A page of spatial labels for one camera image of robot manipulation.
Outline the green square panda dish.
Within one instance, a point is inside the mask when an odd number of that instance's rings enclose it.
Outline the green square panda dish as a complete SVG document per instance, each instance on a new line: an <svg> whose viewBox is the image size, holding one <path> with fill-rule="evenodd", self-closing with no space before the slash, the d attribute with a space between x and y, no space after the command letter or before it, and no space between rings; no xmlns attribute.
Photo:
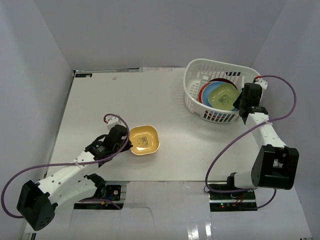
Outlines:
<svg viewBox="0 0 320 240"><path fill-rule="evenodd" d="M215 109L233 111L234 102L239 95L239 91L232 84L224 83L209 94L208 102Z"/></svg>

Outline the yellow square panda dish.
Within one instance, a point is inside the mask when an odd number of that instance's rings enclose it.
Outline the yellow square panda dish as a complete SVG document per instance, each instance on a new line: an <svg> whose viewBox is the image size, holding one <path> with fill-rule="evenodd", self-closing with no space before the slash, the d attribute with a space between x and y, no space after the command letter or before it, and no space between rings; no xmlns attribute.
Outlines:
<svg viewBox="0 0 320 240"><path fill-rule="evenodd" d="M129 140L132 143L130 151L137 156L153 154L160 147L158 132L151 125L132 128L129 132Z"/></svg>

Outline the dark red rimmed plate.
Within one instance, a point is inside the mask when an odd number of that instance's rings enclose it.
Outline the dark red rimmed plate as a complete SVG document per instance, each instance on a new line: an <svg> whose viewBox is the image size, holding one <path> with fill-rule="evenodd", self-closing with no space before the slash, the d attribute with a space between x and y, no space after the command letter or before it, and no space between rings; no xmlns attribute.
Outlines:
<svg viewBox="0 0 320 240"><path fill-rule="evenodd" d="M233 82L231 82L230 80L225 79L225 78L214 78L214 79L210 80L209 82L224 82L224 83L231 84L231 85L233 85L236 89L238 89L237 86L236 86Z"/></svg>

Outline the white plastic dish bin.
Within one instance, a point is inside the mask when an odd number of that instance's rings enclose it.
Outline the white plastic dish bin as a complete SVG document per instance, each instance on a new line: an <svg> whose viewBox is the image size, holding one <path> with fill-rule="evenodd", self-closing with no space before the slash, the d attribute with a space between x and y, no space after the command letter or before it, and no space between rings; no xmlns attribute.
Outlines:
<svg viewBox="0 0 320 240"><path fill-rule="evenodd" d="M183 76L184 101L191 113L199 114L202 120L217 124L229 124L238 117L237 110L220 110L198 102L198 92L210 80L224 78L233 82L239 91L245 83L251 83L260 74L253 68L205 58L188 63Z"/></svg>

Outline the light blue round plate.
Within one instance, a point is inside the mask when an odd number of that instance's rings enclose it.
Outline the light blue round plate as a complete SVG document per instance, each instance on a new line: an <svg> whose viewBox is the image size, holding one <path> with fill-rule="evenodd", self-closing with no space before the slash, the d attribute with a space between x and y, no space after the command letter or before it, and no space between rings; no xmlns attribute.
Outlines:
<svg viewBox="0 0 320 240"><path fill-rule="evenodd" d="M217 87L219 87L222 84L228 84L226 82L221 82L221 81L214 81L214 82L209 82L206 86L206 88L204 89L203 93L202 93L202 103L208 107L212 107L210 105L210 103L208 102L208 96L209 94L216 89Z"/></svg>

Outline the red teal flower plate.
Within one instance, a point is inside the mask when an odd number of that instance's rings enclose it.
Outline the red teal flower plate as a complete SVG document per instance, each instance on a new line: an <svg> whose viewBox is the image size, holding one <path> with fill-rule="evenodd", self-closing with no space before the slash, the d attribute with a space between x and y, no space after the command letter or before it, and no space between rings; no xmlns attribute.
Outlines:
<svg viewBox="0 0 320 240"><path fill-rule="evenodd" d="M199 90L199 92L198 92L197 101L198 101L199 103L201 103L201 104L203 103L203 102L202 102L202 94L203 94L204 89L207 87L207 85L208 85L208 83L204 84L204 85L201 87L201 89Z"/></svg>

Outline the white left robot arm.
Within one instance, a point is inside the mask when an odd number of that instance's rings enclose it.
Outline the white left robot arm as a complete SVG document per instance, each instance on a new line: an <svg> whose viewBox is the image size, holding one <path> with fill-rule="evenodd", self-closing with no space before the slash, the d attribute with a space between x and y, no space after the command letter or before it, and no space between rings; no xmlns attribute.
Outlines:
<svg viewBox="0 0 320 240"><path fill-rule="evenodd" d="M37 182L29 180L21 189L17 210L34 231L45 228L55 217L55 210L67 204L106 196L107 183L95 171L111 161L117 152L132 147L125 126L116 124L108 134L98 136L65 166Z"/></svg>

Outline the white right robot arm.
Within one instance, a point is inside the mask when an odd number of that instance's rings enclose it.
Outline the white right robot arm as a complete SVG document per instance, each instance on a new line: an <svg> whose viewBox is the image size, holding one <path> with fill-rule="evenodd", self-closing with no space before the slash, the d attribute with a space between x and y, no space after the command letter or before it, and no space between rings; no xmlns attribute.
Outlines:
<svg viewBox="0 0 320 240"><path fill-rule="evenodd" d="M230 176L233 182L225 188L226 195L236 200L244 189L271 188L290 190L295 181L299 152L288 147L277 135L269 120L267 110L259 106L263 89L259 84L246 83L233 106L250 130L259 147L253 165L244 172Z"/></svg>

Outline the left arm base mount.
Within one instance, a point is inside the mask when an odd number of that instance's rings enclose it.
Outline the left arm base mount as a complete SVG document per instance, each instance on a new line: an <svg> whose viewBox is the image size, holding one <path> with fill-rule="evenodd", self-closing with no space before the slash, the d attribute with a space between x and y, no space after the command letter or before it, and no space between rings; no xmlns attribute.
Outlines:
<svg viewBox="0 0 320 240"><path fill-rule="evenodd" d="M106 185L105 190L99 195L90 198L90 201L77 202L74 210L121 210L126 198L124 185Z"/></svg>

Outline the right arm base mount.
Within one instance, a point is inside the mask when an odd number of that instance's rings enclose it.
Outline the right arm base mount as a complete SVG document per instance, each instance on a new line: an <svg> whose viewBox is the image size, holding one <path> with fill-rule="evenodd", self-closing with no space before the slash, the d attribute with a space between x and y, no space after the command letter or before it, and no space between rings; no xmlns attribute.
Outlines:
<svg viewBox="0 0 320 240"><path fill-rule="evenodd" d="M254 191L236 193L216 193L205 186L204 192L209 197L209 208L213 212L256 211L257 201Z"/></svg>

